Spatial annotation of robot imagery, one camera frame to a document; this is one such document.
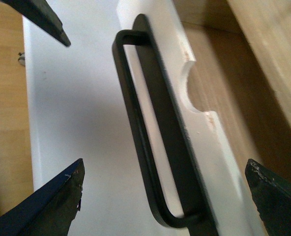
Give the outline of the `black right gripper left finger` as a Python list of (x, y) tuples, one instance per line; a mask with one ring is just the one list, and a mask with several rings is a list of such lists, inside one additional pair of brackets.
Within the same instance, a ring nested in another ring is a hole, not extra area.
[(81, 210), (85, 167), (78, 159), (0, 217), (0, 236), (66, 236)]

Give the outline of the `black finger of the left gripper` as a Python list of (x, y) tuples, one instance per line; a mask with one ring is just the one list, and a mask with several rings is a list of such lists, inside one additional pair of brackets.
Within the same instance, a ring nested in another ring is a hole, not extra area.
[(4, 3), (21, 13), (64, 46), (71, 46), (61, 20), (46, 0), (5, 0)]

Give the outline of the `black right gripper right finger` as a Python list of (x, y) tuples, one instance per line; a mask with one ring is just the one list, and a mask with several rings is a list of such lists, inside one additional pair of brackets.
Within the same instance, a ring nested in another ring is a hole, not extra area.
[(291, 236), (291, 183), (253, 159), (245, 176), (267, 233)]

